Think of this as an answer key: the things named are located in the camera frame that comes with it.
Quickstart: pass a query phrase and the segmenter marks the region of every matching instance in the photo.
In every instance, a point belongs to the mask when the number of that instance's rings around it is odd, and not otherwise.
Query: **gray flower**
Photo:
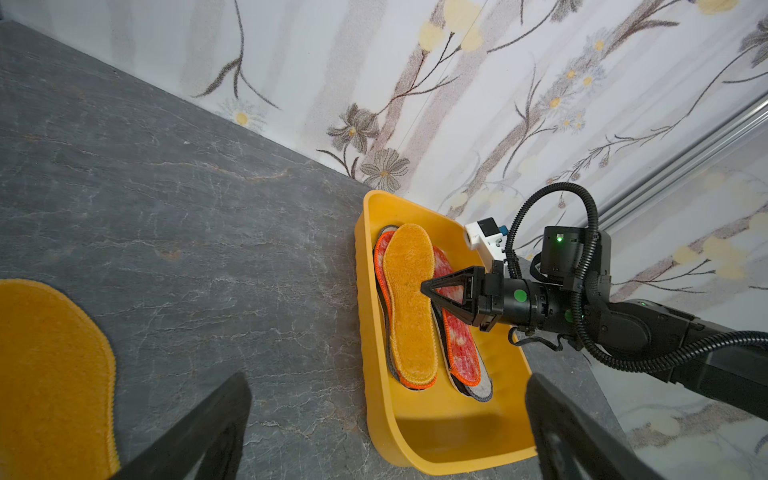
[[[373,155],[372,164],[360,165],[360,170],[369,175],[363,183],[369,187],[379,188],[395,193],[400,189],[400,182],[395,177],[401,177],[408,171],[407,158],[400,158],[394,148],[379,150]]]
[[[328,128],[328,135],[333,137],[333,147],[341,151],[351,142],[358,152],[366,153],[368,151],[368,139],[379,134],[376,116],[370,110],[357,108],[357,104],[352,104],[346,109],[346,114],[340,117],[344,121],[343,127]]]
[[[552,10],[551,20],[562,22],[569,13],[576,11],[584,4],[584,0],[558,0]]]
[[[755,58],[752,60],[752,68],[755,68],[768,58],[768,15],[757,22],[757,31],[753,31],[744,37],[739,51],[746,51],[755,47],[760,48],[757,49]]]

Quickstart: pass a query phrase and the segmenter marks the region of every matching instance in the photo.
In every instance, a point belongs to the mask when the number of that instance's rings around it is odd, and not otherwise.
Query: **floral wallpaper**
[[[464,222],[624,196],[768,91],[762,0],[5,0],[8,17]],[[582,216],[564,194],[521,238]]]
[[[611,300],[768,330],[768,125],[611,230]],[[666,478],[768,478],[768,422],[592,361],[638,455]]]

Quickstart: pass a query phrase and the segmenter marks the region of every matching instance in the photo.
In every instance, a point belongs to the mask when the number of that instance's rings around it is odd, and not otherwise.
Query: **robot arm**
[[[471,223],[467,244],[480,250],[485,266],[428,280],[422,293],[483,332],[496,323],[512,325],[511,343],[519,344],[512,337],[517,329],[528,336],[537,329],[557,333],[577,349],[591,343],[590,353],[606,365],[680,383],[768,419],[768,333],[734,332],[648,300],[610,303],[611,238],[605,232],[592,230],[598,235],[592,237],[591,262],[582,279],[577,275],[589,231],[546,227],[542,252],[531,264],[531,275],[539,280],[533,281],[514,278],[519,266],[509,266],[511,242],[502,249],[504,234],[493,219]],[[444,286],[462,286],[463,301],[437,293]],[[580,319],[574,309],[583,312]],[[596,345],[602,350],[593,352]]]

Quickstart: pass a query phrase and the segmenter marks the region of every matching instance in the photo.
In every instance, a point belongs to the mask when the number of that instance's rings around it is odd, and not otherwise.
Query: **yellow tray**
[[[355,249],[362,371],[373,445],[393,465],[430,475],[472,472],[536,455],[524,398],[531,369],[522,349],[509,344],[508,326],[497,325],[490,333],[472,329],[493,380],[490,402],[456,392],[445,368],[439,370],[435,386],[421,392],[408,390],[389,374],[373,247],[383,227],[404,223],[424,227],[455,270],[482,265],[455,221],[386,192],[366,195],[355,226]]]

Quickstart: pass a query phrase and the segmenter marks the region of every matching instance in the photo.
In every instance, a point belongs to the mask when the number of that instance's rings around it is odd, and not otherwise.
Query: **yellow insole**
[[[429,386],[437,375],[437,332],[424,280],[435,273],[435,255],[426,230],[406,223],[392,235],[384,254],[384,274],[392,302],[390,347],[406,386]]]
[[[0,280],[0,478],[94,478],[119,468],[114,355],[69,298]]]

